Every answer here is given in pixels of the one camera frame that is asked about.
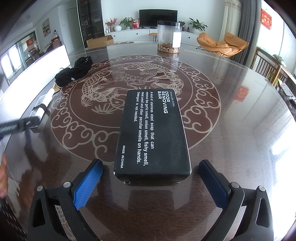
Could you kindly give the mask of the person's left hand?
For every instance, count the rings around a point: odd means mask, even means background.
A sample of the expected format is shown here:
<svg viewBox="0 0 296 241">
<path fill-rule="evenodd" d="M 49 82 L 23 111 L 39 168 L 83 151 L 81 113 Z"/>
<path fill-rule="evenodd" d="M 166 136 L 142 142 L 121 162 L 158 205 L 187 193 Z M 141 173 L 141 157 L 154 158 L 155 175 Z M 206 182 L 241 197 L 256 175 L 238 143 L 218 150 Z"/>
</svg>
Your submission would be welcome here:
<svg viewBox="0 0 296 241">
<path fill-rule="evenodd" d="M 0 196 L 1 199 L 5 198 L 8 192 L 8 175 L 6 171 L 7 160 L 6 155 L 2 155 L 0 167 Z"/>
</svg>

